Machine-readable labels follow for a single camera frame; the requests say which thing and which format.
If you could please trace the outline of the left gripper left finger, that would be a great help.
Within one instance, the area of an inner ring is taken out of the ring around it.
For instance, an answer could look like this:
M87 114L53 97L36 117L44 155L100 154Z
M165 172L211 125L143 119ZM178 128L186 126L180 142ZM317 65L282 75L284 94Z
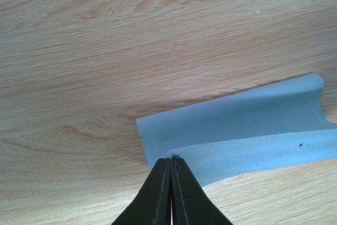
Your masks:
M171 160L158 159L134 200L113 224L171 223Z

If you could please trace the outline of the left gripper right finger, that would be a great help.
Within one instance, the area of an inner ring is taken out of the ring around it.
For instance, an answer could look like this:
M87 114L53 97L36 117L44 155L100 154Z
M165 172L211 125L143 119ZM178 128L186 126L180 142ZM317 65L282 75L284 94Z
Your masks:
M231 224L207 197L182 158L171 159L174 224Z

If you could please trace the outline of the light blue cleaning cloth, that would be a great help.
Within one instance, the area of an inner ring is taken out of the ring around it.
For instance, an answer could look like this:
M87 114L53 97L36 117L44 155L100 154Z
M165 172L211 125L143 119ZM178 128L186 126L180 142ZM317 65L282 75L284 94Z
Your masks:
M150 168L182 158L200 185L336 158L336 124L310 74L137 119Z

